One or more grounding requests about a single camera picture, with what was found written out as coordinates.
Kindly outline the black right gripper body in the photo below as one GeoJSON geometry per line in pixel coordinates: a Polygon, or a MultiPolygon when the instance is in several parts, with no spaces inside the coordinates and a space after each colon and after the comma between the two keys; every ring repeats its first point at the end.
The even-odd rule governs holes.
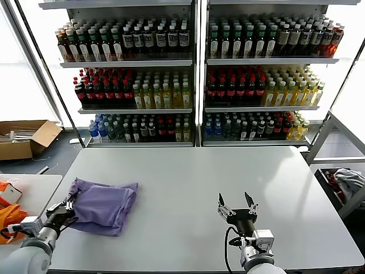
{"type": "Polygon", "coordinates": [[[257,215],[250,214],[249,209],[234,209],[233,212],[226,218],[226,222],[233,225],[240,236],[252,237],[257,215]]]}

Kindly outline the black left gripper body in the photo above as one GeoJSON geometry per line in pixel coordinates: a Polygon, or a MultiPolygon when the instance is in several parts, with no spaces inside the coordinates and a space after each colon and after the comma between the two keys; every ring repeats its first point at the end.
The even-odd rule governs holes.
{"type": "Polygon", "coordinates": [[[46,227],[66,227],[75,220],[75,211],[66,210],[66,202],[56,203],[46,210],[46,227]]]}

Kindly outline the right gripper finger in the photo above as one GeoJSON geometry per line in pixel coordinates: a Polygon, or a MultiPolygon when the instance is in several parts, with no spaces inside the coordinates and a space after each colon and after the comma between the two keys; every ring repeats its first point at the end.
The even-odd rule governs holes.
{"type": "Polygon", "coordinates": [[[236,213],[229,208],[225,202],[224,199],[221,195],[221,193],[218,194],[218,207],[217,207],[217,212],[220,214],[220,216],[223,219],[227,219],[229,216],[234,216],[236,213]]]}
{"type": "Polygon", "coordinates": [[[255,203],[253,198],[245,192],[245,199],[248,204],[249,214],[257,214],[259,204],[255,203]]]}

